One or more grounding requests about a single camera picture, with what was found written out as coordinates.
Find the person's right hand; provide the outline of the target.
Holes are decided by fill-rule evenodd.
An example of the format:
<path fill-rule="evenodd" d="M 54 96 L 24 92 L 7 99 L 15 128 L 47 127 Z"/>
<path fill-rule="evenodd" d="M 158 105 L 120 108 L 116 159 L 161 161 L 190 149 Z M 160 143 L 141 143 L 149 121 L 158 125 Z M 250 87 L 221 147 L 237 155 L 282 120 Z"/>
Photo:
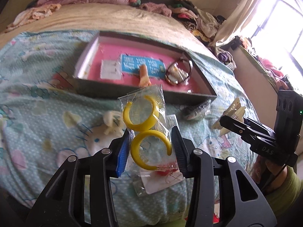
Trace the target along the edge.
<path fill-rule="evenodd" d="M 272 161 L 258 155 L 252 173 L 252 179 L 256 183 L 260 182 L 261 175 L 264 173 L 265 169 L 268 169 L 275 176 L 275 179 L 265 188 L 265 191 L 271 192 L 282 186 L 288 175 L 287 167 L 276 165 Z"/>

